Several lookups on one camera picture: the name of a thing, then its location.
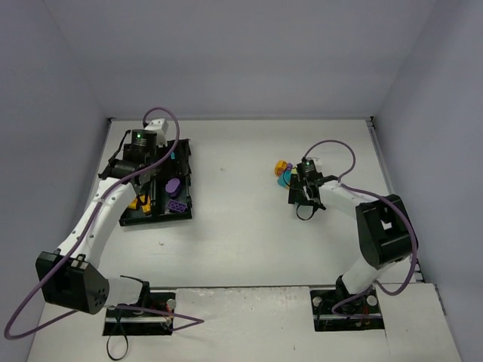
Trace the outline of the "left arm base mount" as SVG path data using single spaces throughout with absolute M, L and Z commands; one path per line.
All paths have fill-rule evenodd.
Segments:
M 171 312 L 176 308 L 174 290 L 153 290 L 148 309 Z M 103 336 L 171 336 L 174 317 L 147 311 L 108 308 L 103 322 Z

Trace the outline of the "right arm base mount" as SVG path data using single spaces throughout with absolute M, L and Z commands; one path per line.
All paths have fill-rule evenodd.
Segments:
M 314 330 L 316 332 L 359 332 L 384 330 L 382 311 L 377 292 L 371 289 L 365 295 L 337 308 L 335 290 L 310 290 Z

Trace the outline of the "purple round paw lego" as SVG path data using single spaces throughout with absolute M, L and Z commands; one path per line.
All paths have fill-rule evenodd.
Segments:
M 173 177 L 165 184 L 165 192 L 170 198 L 175 198 L 180 194 L 183 185 L 179 178 Z

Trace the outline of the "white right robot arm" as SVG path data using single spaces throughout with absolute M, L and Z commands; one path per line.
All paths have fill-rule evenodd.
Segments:
M 417 237 L 399 196 L 351 191 L 336 176 L 324 176 L 309 158 L 297 164 L 289 186 L 289 204 L 311 207 L 313 213 L 331 207 L 355 220 L 359 257 L 338 277 L 338 299 L 365 291 L 382 273 L 417 252 Z

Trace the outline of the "large teal lego brick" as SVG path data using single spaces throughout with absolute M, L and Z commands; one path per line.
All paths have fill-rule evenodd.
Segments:
M 284 173 L 282 173 L 277 180 L 277 183 L 286 189 L 289 189 L 291 186 L 291 174 L 292 172 L 286 170 Z

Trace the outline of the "orange round lego piece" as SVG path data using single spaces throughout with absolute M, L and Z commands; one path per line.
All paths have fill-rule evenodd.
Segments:
M 276 176 L 282 175 L 285 172 L 285 170 L 287 169 L 287 166 L 288 166 L 288 162 L 286 162 L 284 160 L 279 160 L 275 164 L 275 168 L 274 168 L 275 175 Z

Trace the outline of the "black four-compartment bin tray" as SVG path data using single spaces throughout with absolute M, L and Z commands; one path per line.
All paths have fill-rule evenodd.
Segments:
M 140 199 L 128 206 L 119 220 L 122 227 L 158 224 L 192 218 L 190 140 L 183 139 L 142 189 Z

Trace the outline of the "purple 2x4 lego brick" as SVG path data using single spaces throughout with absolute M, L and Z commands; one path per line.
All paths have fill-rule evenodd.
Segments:
M 188 205 L 181 201 L 171 199 L 166 206 L 170 213 L 184 213 L 188 209 Z

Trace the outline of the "orange 2x4 lego brick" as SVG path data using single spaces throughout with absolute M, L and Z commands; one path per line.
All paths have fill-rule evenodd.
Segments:
M 129 205 L 128 209 L 129 210 L 138 210 L 141 206 L 139 198 L 135 198 Z

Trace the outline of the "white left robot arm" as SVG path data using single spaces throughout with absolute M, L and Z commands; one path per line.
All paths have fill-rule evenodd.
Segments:
M 96 314 L 102 308 L 134 305 L 146 284 L 128 278 L 106 278 L 98 270 L 103 250 L 121 215 L 155 175 L 155 162 L 166 160 L 173 146 L 160 121 L 132 130 L 122 158 L 112 156 L 85 213 L 67 239 L 41 253 L 35 268 L 48 304 Z

